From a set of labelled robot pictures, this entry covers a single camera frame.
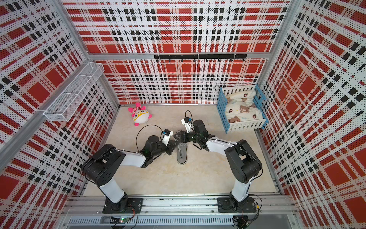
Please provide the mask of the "grey shoelace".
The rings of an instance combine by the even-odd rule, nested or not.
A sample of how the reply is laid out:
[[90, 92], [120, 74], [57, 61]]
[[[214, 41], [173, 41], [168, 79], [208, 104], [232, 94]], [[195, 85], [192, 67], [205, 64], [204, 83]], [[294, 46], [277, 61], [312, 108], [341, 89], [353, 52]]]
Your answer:
[[178, 158], [183, 158], [183, 157], [186, 157], [187, 156], [187, 142], [185, 143], [180, 143], [178, 145]]

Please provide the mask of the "grey canvas sneaker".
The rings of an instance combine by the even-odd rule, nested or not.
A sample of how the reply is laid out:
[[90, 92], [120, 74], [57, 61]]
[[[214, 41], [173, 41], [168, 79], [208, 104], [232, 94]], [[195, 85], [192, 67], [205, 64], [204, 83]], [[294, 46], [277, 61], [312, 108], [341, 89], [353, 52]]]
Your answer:
[[187, 145], [188, 143], [179, 143], [177, 147], [177, 162], [184, 165], [187, 162]]

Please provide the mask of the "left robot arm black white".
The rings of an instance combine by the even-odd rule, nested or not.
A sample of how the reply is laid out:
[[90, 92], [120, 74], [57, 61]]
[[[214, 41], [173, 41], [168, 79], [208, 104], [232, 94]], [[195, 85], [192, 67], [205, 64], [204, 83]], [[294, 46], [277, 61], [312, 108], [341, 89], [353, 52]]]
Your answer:
[[141, 212], [139, 205], [142, 204], [142, 200], [128, 198], [127, 193], [114, 179], [116, 171], [121, 165], [146, 168], [160, 155], [171, 155], [178, 145], [179, 142], [171, 140], [169, 136], [164, 135], [161, 140], [152, 135], [146, 140], [144, 148], [138, 152], [120, 150], [106, 144], [84, 162], [82, 171], [85, 177], [106, 196], [103, 213]]

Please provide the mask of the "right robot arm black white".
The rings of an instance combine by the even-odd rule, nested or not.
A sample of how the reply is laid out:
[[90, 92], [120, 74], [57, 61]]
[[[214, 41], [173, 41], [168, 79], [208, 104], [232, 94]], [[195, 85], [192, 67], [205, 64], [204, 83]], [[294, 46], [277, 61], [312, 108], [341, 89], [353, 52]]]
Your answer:
[[220, 213], [231, 212], [256, 212], [255, 201], [249, 195], [252, 182], [260, 177], [263, 166], [255, 152], [245, 140], [229, 142], [211, 135], [206, 130], [202, 120], [193, 121], [189, 117], [182, 119], [185, 131], [174, 135], [179, 142], [177, 147], [177, 160], [180, 164], [187, 161], [187, 146], [192, 143], [199, 150], [216, 152], [226, 156], [231, 172], [235, 177], [232, 191], [227, 198], [218, 198]]

